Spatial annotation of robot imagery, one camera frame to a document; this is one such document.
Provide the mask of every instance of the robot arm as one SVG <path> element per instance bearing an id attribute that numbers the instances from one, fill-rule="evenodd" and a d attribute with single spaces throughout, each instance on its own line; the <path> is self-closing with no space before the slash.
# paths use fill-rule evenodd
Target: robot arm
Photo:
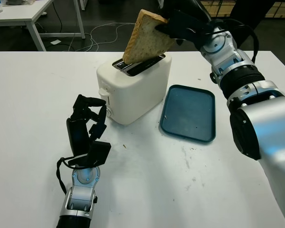
<path id="1" fill-rule="evenodd" d="M 92 112 L 89 109 L 91 106 L 101 106 L 99 114 Z M 111 149 L 109 143 L 96 141 L 106 129 L 105 101 L 79 95 L 73 109 L 72 116 L 66 120 L 66 126 L 74 156 L 61 158 L 57 162 L 56 175 L 66 195 L 57 228 L 90 227 L 94 205 L 97 203 L 95 186 L 100 178 L 99 166 L 105 163 Z M 96 124 L 88 132 L 86 123 L 90 119 Z M 73 169 L 73 186 L 68 191 L 61 180 L 61 163 Z"/>
<path id="2" fill-rule="evenodd" d="M 173 2 L 162 8 L 169 23 L 156 29 L 178 44 L 180 40 L 193 42 L 211 64 L 210 78 L 227 99 L 234 142 L 242 154 L 260 162 L 285 217 L 285 95 L 255 66 L 257 39 L 250 60 L 237 49 L 226 21 L 210 21 L 200 1 L 184 0 L 186 11 L 180 1 Z M 244 27 L 240 24 L 233 29 Z"/>

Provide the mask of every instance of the toast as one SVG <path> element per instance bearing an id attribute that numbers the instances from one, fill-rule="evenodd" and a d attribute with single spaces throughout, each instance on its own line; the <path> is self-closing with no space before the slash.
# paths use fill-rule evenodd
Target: toast
<path id="1" fill-rule="evenodd" d="M 143 62 L 165 53 L 174 43 L 168 35 L 155 29 L 168 20 L 146 10 L 141 10 L 127 48 L 123 54 L 126 64 Z"/>

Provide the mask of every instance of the gray floor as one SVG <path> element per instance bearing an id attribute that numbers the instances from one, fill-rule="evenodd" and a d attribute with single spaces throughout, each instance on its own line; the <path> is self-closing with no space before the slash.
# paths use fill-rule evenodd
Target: gray floor
<path id="1" fill-rule="evenodd" d="M 76 15 L 72 0 L 55 0 L 55 7 L 62 20 L 64 32 L 78 31 L 76 26 Z M 90 33 L 93 28 L 99 25 L 113 22 L 136 21 L 140 9 L 157 12 L 157 0 L 112 0 L 110 4 L 99 4 L 97 0 L 88 0 L 86 10 L 82 11 L 82 19 L 85 32 Z M 58 32 L 60 23 L 51 5 L 47 9 L 48 15 L 40 18 L 38 23 L 47 32 Z M 110 25 L 97 28 L 92 35 L 96 42 L 109 42 L 116 38 L 117 25 Z M 118 29 L 118 39 L 111 44 L 99 46 L 98 51 L 124 51 L 131 36 L 133 25 L 125 25 Z M 265 19 L 255 30 L 259 41 L 260 50 L 272 51 L 285 65 L 285 19 Z M 55 38 L 43 38 L 48 51 L 66 51 L 72 38 L 61 38 L 60 45 L 51 46 L 50 42 Z M 87 35 L 85 40 L 74 38 L 70 50 L 77 50 L 91 44 Z M 241 46 L 243 50 L 252 50 L 252 38 L 248 38 Z M 21 27 L 0 27 L 0 51 L 36 51 L 36 47 L 29 35 L 29 32 Z M 173 46 L 171 51 L 192 51 L 196 50 L 194 45 L 185 42 L 181 46 Z"/>

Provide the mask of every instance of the blue tray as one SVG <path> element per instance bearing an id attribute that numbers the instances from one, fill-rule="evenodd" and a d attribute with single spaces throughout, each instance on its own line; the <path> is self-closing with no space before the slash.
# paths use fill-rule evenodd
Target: blue tray
<path id="1" fill-rule="evenodd" d="M 203 142 L 216 136 L 215 97 L 208 90 L 172 85 L 161 117 L 161 128 L 168 134 Z"/>

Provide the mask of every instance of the toaster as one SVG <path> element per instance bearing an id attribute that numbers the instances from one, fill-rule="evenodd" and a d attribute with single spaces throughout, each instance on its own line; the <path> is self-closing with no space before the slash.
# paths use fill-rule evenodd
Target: toaster
<path id="1" fill-rule="evenodd" d="M 102 64 L 97 79 L 107 116 L 127 125 L 156 106 L 165 97 L 170 67 L 167 53 L 136 64 L 122 59 Z"/>

